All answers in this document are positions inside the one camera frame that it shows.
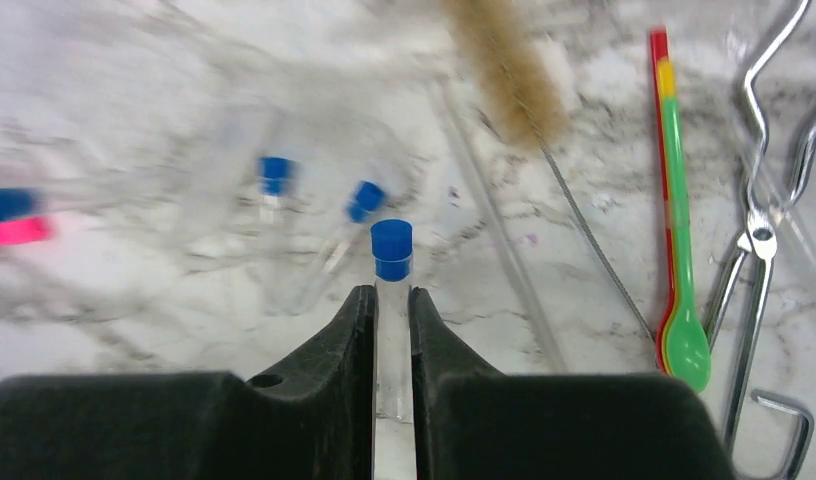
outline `small hole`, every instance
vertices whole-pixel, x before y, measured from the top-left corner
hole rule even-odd
[[[262,373],[252,377],[252,379],[249,380],[249,384],[255,388],[270,388],[275,387],[283,381],[284,378],[282,378],[281,375],[276,375],[274,373]]]
[[[759,228],[758,230],[753,232],[753,238],[761,241],[770,240],[771,238],[773,238],[773,232],[766,228]]]

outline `marble countertop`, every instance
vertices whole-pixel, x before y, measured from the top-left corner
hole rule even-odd
[[[646,32],[668,27],[683,107],[696,302],[705,311],[742,222],[727,84],[781,0],[521,3],[573,120],[555,155],[653,327],[665,306],[666,267]],[[758,85],[777,174],[784,167],[775,160],[816,102],[816,8],[805,23]],[[552,173],[542,159],[496,141],[452,49],[431,0],[2,0],[0,159],[27,167],[32,180],[113,167],[193,168],[210,155],[217,108],[255,90],[287,113],[294,127],[281,148],[301,166],[288,252],[268,270],[296,278],[352,186],[379,179],[391,192],[383,215],[415,225],[414,284],[431,291],[450,328],[504,372],[549,373],[421,79],[442,71],[571,370],[654,371],[652,343],[576,228]],[[358,241],[309,312],[267,316],[254,251],[257,200],[249,175],[226,221],[182,248],[168,241],[179,212],[170,194],[59,213],[52,240],[0,250],[0,378],[183,369],[247,378],[283,358],[331,319],[352,286],[372,282],[369,240]],[[816,166],[799,209],[816,244]],[[781,243],[750,388],[797,398],[816,420],[816,281],[795,244]],[[749,282],[738,290],[702,394],[717,425]],[[748,400],[735,454],[741,471],[774,471],[793,427],[793,418]],[[376,477],[412,478],[411,428],[377,429]],[[816,479],[816,428],[800,478]]]

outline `blue test tube cap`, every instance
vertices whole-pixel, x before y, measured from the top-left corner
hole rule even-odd
[[[384,190],[375,183],[361,182],[349,205],[346,206],[346,214],[353,223],[364,223],[370,214],[384,205],[386,198]]]
[[[376,276],[387,282],[398,282],[411,273],[414,253],[413,227],[404,220],[377,222],[370,229]]]
[[[0,222],[34,213],[37,196],[29,188],[0,188]]]
[[[282,157],[261,157],[261,192],[280,197],[287,192],[293,174],[293,162]]]

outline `clear plastic tube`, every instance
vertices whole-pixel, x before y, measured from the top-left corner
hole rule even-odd
[[[411,224],[382,220],[371,229],[376,261],[376,412],[384,418],[411,423]]]
[[[179,187],[186,174],[168,167],[54,180],[36,186],[0,188],[2,221],[68,210],[100,208],[151,198]]]
[[[247,170],[254,171],[258,152],[280,118],[279,111],[268,106],[226,107],[207,155],[192,170],[178,220],[170,231],[173,245],[201,238],[223,223],[237,188]]]
[[[280,157],[261,159],[261,191],[259,245],[261,282],[264,288],[264,311],[267,315],[280,312],[279,285],[284,283],[276,265],[287,247],[286,200],[294,170],[291,161]]]
[[[385,192],[376,184],[361,182],[344,210],[345,221],[335,229],[299,280],[299,291],[291,297],[285,312],[300,315],[310,309],[334,277],[349,249],[364,230],[370,217],[385,202]]]
[[[786,210],[779,208],[779,205],[785,205],[789,192],[773,181],[768,167],[764,164],[760,166],[755,177],[754,189],[759,199],[768,205],[782,248],[792,253],[789,259],[796,262],[796,271],[807,276],[808,285],[816,298],[816,245],[810,235],[809,226],[801,218],[800,207],[793,205]]]
[[[449,85],[443,79],[438,79],[430,86],[430,96],[438,105],[441,118],[448,120],[444,121],[443,125],[447,142],[458,162],[470,193],[478,205],[482,219],[488,225],[488,231],[493,238],[496,253],[499,255],[508,282],[520,297],[523,308],[526,310],[538,346],[554,373],[568,373],[567,362],[564,359],[558,336],[546,316],[523,261],[514,250],[514,242],[505,229],[502,214],[482,176],[478,156],[467,138],[463,121],[458,115],[451,95]]]

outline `brown bristles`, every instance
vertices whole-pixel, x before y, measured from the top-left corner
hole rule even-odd
[[[515,147],[547,147],[569,118],[510,0],[439,1],[477,77],[494,130]]]

